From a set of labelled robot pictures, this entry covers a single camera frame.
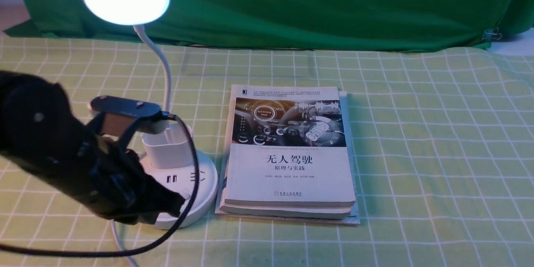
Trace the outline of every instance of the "black cable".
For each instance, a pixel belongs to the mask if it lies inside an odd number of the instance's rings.
[[[23,248],[23,247],[16,247],[16,246],[5,245],[5,244],[0,244],[0,251],[13,252],[16,254],[30,255],[30,256],[109,258],[109,257],[128,257],[128,256],[135,256],[135,255],[143,254],[163,244],[168,238],[172,236],[172,234],[174,234],[174,232],[180,227],[181,223],[184,221],[187,214],[189,214],[189,211],[191,210],[195,202],[196,194],[198,193],[199,184],[200,184],[200,169],[199,169],[198,156],[196,155],[196,148],[193,142],[193,138],[189,134],[189,130],[187,130],[187,126],[176,115],[167,114],[166,117],[168,119],[174,120],[177,123],[179,123],[182,130],[187,135],[187,141],[189,142],[189,147],[191,149],[191,152],[193,153],[193,163],[195,167],[195,182],[193,186],[193,192],[191,193],[191,198],[189,199],[189,203],[187,203],[187,206],[185,206],[184,211],[182,212],[182,214],[180,214],[179,218],[169,228],[169,230],[165,234],[163,234],[160,238],[158,238],[158,240],[155,240],[154,242],[147,244],[145,246],[142,246],[140,248],[124,250],[124,251],[119,251],[119,252],[70,252],[70,251],[64,251],[64,250]]]

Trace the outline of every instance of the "table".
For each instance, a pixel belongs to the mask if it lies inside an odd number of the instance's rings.
[[[426,54],[206,50],[164,46],[172,112],[220,168],[232,84],[337,86],[349,93],[360,227],[222,218],[211,212],[141,266],[531,266],[534,56],[452,48]],[[107,94],[162,102],[163,72],[144,45],[0,38],[0,68],[59,81],[72,109]],[[142,151],[139,136],[132,147]],[[120,227],[127,247],[162,235]],[[116,250],[109,223],[0,162],[0,241]],[[126,266],[124,259],[0,253],[2,266]]]

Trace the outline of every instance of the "book title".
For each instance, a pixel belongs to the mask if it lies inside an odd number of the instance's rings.
[[[266,163],[274,165],[275,170],[305,171],[304,165],[313,164],[313,158],[311,155],[291,155],[288,159],[284,155],[280,158],[269,155]]]

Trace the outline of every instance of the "white cable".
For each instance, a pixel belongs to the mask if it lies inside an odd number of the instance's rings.
[[[158,58],[160,58],[161,63],[164,65],[164,76],[165,76],[164,111],[167,111],[170,113],[170,92],[171,92],[170,87],[172,84],[171,82],[172,78],[170,76],[169,62],[167,61],[163,51],[160,50],[160,48],[158,48],[158,46],[156,46],[156,44],[154,44],[153,41],[151,41],[148,35],[146,35],[145,26],[135,25],[133,27],[133,30],[137,33],[141,41],[143,41],[143,43],[145,43],[149,48],[151,48],[155,52]],[[171,142],[171,139],[170,139],[171,135],[169,134],[168,130],[165,130],[165,134],[167,136],[167,141]],[[122,243],[120,242],[120,239],[118,238],[117,226],[116,226],[115,221],[111,221],[111,230],[113,232],[113,239],[115,240],[115,244],[117,244],[118,249],[121,251],[124,251],[124,246],[122,245]],[[133,257],[128,256],[126,257],[126,259],[128,260],[130,267],[139,267],[139,265],[137,265]]]
[[[115,221],[111,221],[111,231],[113,231],[113,238],[115,239],[115,244],[117,244],[118,249],[124,252],[124,245],[122,245],[121,241],[118,238],[117,226]],[[137,265],[137,262],[131,256],[127,256],[126,259],[128,260],[128,263],[131,267],[139,267],[139,265]]]
[[[145,26],[136,25],[133,27],[133,30],[137,33],[141,41],[145,43],[149,48],[151,48],[158,58],[160,58],[162,64],[164,64],[164,76],[165,76],[165,92],[164,92],[164,111],[169,111],[170,107],[170,87],[171,87],[171,77],[170,77],[170,66],[169,62],[166,60],[165,54],[160,50],[156,44],[154,44],[151,39],[145,33]]]

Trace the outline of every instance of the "book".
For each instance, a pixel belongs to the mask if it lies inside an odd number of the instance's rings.
[[[337,88],[233,85],[216,214],[358,224],[341,95]]]

